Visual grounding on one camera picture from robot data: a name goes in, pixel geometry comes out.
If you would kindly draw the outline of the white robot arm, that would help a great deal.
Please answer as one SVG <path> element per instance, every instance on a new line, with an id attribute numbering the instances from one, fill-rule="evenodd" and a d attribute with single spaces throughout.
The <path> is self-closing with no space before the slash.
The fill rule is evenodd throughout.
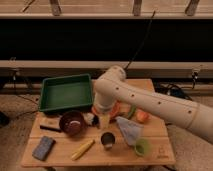
<path id="1" fill-rule="evenodd" d="M 131 86 L 120 66 L 110 67 L 94 83 L 94 108 L 104 114 L 116 101 L 134 105 L 213 144 L 213 108 Z"/>

